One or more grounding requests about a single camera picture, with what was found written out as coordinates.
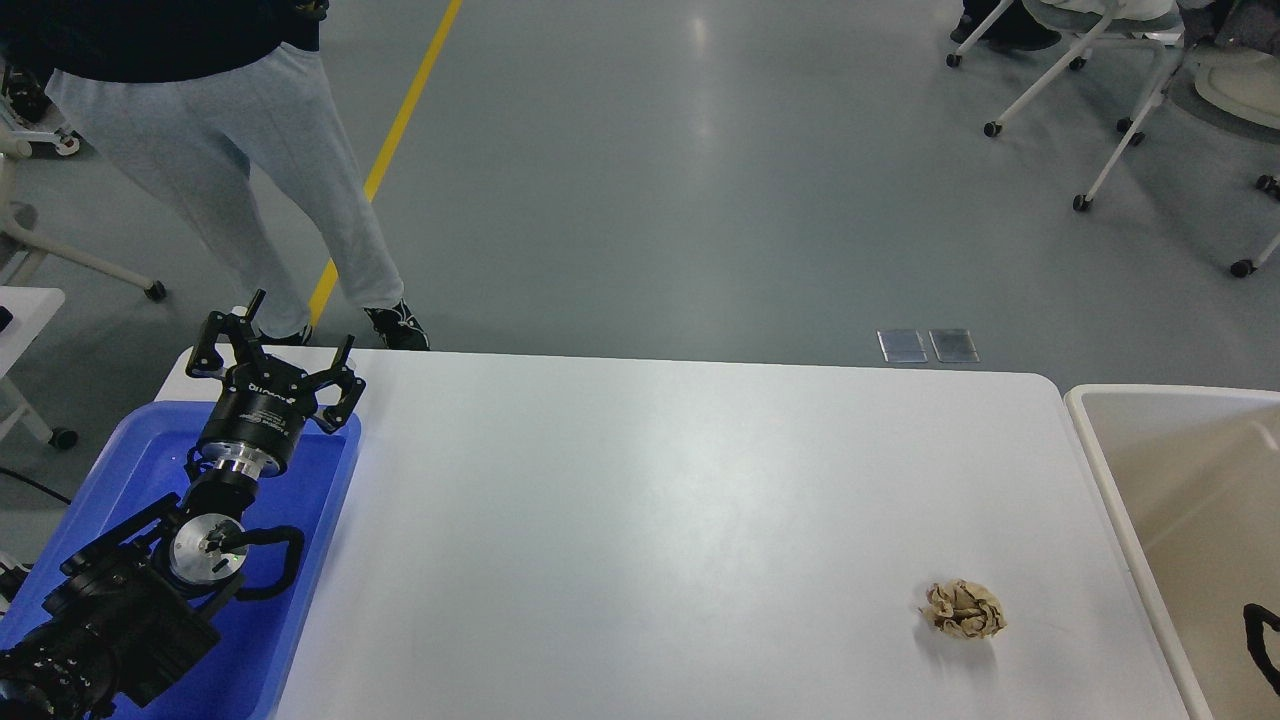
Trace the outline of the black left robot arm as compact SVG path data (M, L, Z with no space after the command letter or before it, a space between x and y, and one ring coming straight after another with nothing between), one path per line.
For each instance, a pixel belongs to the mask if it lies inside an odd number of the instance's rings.
M288 470L307 423L337 433L366 384L349 365L353 337L315 372L270 354L253 328L264 299L207 315L186 374L221 392L186 456L187 491L61 564L47 620L3 651L5 719L108 719L118 696L146 706L212 651L214 616L230 601L271 600L297 582L306 533L250 529L244 515L261 480Z

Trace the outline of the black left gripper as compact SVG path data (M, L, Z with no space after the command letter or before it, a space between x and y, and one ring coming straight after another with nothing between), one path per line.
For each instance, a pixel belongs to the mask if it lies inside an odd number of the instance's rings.
M246 475L279 477L291 465L305 427L335 434L355 415L366 382L349 366L355 336L346 336L332 364L315 373L287 364L269 369L253 319L266 297L256 290L242 313L210 311L189 351L187 377L218 379L220 398L198 438L198 459L238 462ZM225 341L236 363L218 345Z

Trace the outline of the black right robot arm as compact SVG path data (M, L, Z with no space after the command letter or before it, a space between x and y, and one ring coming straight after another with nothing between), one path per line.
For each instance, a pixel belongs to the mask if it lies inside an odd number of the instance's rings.
M1270 659L1265 638L1265 629L1279 633L1279 615L1258 603L1245 603L1242 609L1242 616L1247 651L1272 692L1279 694L1279 669Z

